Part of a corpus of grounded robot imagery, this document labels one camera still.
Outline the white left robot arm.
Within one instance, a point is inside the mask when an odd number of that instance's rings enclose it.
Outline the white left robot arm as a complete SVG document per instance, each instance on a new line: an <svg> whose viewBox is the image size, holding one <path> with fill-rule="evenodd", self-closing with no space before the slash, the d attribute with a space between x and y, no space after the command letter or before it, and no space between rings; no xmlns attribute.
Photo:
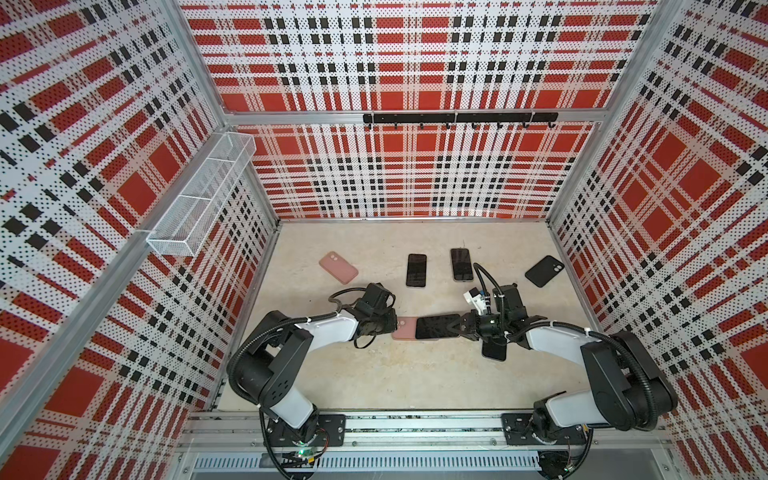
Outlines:
<svg viewBox="0 0 768 480"><path fill-rule="evenodd" d="M375 339L398 326L396 295L380 283L350 287L328 297L326 314L289 317L269 312L232 354L226 368L231 390L282 424L290 439L309 444L320 431L320 414L296 387L309 353L337 343L359 348L361 337Z"/></svg>

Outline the black phone case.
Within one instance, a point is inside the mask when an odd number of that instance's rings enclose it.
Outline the black phone case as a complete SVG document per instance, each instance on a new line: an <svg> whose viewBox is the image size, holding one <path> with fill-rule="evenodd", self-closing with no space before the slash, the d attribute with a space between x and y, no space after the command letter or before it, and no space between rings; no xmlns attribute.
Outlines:
<svg viewBox="0 0 768 480"><path fill-rule="evenodd" d="M546 255L524 274L525 278L538 288L543 288L560 272L564 270L564 264L557 258Z"/></svg>

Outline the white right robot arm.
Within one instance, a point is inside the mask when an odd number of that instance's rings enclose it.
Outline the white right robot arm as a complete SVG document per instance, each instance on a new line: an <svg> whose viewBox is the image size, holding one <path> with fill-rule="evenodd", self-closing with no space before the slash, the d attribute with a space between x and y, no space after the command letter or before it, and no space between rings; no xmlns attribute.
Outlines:
<svg viewBox="0 0 768 480"><path fill-rule="evenodd" d="M525 434L554 444L575 428L653 431L661 416L678 407L674 387L635 334L530 316L516 285L501 285L478 263L472 269L480 285L465 295L472 308L453 327L459 336L480 342L486 359L503 362L516 345L567 360L587 377L584 391L535 402Z"/></svg>

